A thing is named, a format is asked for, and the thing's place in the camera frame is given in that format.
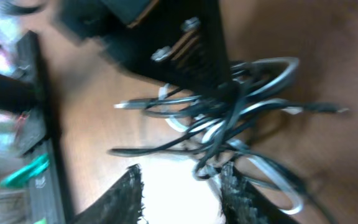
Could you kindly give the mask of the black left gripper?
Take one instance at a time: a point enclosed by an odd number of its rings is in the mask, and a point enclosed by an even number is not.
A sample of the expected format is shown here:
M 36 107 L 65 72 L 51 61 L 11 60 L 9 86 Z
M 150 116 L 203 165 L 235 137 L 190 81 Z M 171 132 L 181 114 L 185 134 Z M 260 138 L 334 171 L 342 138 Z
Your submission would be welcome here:
M 70 0 L 55 15 L 78 42 L 99 39 L 128 71 L 204 96 L 232 96 L 218 0 Z

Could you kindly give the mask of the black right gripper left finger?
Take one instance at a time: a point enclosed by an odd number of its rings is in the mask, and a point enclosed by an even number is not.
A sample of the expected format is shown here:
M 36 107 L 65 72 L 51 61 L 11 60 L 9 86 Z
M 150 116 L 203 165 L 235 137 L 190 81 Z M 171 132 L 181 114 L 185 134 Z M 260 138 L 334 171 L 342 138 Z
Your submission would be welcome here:
M 74 217 L 72 224 L 137 224 L 144 208 L 143 186 L 140 166 L 128 167 L 97 201 Z

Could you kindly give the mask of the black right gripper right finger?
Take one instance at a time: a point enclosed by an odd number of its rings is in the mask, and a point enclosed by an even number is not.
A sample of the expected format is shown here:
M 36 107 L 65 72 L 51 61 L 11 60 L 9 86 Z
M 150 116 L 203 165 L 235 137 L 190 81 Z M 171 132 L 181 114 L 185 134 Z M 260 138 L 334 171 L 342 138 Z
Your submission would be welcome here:
M 233 162 L 221 170 L 221 205 L 226 223 L 297 224 L 243 177 Z

